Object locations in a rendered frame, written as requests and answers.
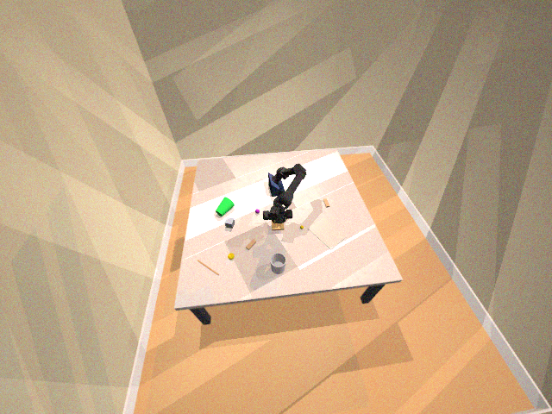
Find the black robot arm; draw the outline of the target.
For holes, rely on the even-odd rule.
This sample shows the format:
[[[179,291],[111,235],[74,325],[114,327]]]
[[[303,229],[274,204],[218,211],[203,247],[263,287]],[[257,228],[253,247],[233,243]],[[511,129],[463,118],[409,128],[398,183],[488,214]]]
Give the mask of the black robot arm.
[[[307,175],[306,171],[307,170],[302,165],[297,163],[294,167],[291,168],[280,167],[277,169],[276,174],[274,176],[272,175],[272,181],[276,184],[279,184],[280,180],[287,179],[289,175],[296,174],[295,178],[293,179],[287,190],[282,192],[273,200],[273,206],[268,213],[268,217],[272,220],[275,220],[276,223],[285,223],[285,213],[279,212],[281,210],[287,210],[287,208],[291,205],[293,194],[297,190],[301,181]]]

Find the grey cylinder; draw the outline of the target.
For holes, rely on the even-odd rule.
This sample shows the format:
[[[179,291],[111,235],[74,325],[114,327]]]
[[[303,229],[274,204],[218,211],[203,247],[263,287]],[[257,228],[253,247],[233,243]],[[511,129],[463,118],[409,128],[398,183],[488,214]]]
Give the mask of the grey cylinder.
[[[286,258],[281,253],[276,253],[271,256],[271,268],[275,274],[281,274],[285,271]]]

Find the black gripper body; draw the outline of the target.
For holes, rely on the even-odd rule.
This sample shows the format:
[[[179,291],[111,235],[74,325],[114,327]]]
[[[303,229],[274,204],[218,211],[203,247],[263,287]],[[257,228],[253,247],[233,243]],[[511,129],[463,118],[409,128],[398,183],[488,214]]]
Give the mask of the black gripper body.
[[[292,219],[293,218],[292,210],[285,210],[283,212],[285,213],[285,217],[287,219]],[[263,220],[269,220],[270,219],[268,217],[268,213],[269,213],[269,210],[264,210],[263,211]]]

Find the green cylinder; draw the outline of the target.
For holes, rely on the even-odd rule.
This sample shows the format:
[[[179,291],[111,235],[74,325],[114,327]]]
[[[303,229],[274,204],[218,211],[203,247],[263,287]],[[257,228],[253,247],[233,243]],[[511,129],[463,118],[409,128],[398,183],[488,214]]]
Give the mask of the green cylinder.
[[[216,209],[216,213],[219,216],[223,216],[234,206],[235,206],[234,203],[229,198],[223,198],[223,201],[219,204],[219,206]]]

